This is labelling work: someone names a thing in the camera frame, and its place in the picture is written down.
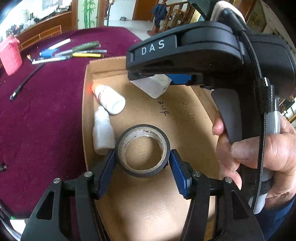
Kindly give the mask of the blue sleeve forearm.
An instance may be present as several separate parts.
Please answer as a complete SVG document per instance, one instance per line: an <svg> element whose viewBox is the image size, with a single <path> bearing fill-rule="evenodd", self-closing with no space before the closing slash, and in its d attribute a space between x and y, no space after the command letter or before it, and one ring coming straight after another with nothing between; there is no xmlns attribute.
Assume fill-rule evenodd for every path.
<svg viewBox="0 0 296 241"><path fill-rule="evenodd" d="M287 217L294 201L295 196L285 204L270 209L264 208L259 214L255 214L262 230L264 240L269 240L275 234Z"/></svg>

